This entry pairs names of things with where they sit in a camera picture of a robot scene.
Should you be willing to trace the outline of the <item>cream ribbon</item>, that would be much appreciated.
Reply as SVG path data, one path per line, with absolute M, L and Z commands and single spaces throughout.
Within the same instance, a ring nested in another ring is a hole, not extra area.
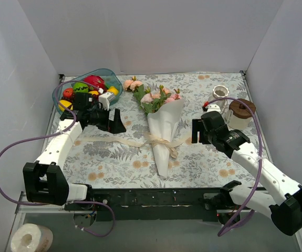
M 176 159 L 178 157 L 178 151 L 175 148 L 183 144 L 187 139 L 189 139 L 191 137 L 191 134 L 188 133 L 174 142 L 170 142 L 169 140 L 165 140 L 163 138 L 153 136 L 149 132 L 145 133 L 144 137 L 146 138 L 146 141 L 144 143 L 130 141 L 116 136 L 109 136 L 109 137 L 97 136 L 97 137 L 80 138 L 80 140 L 84 142 L 119 142 L 121 144 L 136 147 L 136 148 L 142 148 L 147 144 L 152 145 L 152 147 L 159 145 L 165 147 L 169 151 L 170 156 Z

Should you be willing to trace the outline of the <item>pale pink rose stem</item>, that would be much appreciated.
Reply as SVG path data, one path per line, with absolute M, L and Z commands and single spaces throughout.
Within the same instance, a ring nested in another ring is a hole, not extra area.
M 151 89 L 149 87 L 145 88 L 144 85 L 135 87 L 133 96 L 146 115 L 157 112 L 162 106 L 160 94 L 152 93 Z

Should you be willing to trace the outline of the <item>white wrapping paper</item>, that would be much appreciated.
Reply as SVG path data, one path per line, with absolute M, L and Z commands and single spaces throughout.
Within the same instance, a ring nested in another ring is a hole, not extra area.
M 164 104 L 157 112 L 147 115 L 153 156 L 158 175 L 162 179 L 168 176 L 171 151 L 167 147 L 167 144 L 173 141 L 181 118 L 184 102 L 184 99 L 170 101 Z

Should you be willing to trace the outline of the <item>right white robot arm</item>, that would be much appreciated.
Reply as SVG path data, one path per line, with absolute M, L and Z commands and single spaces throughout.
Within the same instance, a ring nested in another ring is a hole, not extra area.
M 240 130 L 229 130 L 221 114 L 207 112 L 192 121 L 192 143 L 211 144 L 246 169 L 267 191 L 259 192 L 239 181 L 220 189 L 209 203 L 232 208 L 243 205 L 269 217 L 285 235 L 292 236 L 302 228 L 302 185 L 280 171 Z

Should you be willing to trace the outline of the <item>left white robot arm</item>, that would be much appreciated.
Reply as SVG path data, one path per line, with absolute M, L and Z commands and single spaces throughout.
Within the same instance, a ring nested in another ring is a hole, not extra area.
M 109 118 L 110 102 L 115 97 L 112 92 L 105 92 L 98 98 L 90 93 L 78 92 L 71 105 L 59 104 L 64 111 L 56 135 L 37 160 L 26 163 L 23 168 L 28 201 L 53 205 L 76 201 L 81 209 L 93 207 L 95 198 L 89 194 L 90 185 L 68 183 L 63 167 L 69 151 L 85 127 L 94 125 L 99 130 L 112 134 L 126 131 L 119 109 L 115 109 L 113 119 Z

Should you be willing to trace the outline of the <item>peach rose stem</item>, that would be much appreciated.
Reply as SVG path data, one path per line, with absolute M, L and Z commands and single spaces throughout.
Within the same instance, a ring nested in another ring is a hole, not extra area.
M 131 79 L 124 81 L 123 88 L 125 91 L 135 92 L 141 85 L 142 82 L 136 76 L 133 76 Z

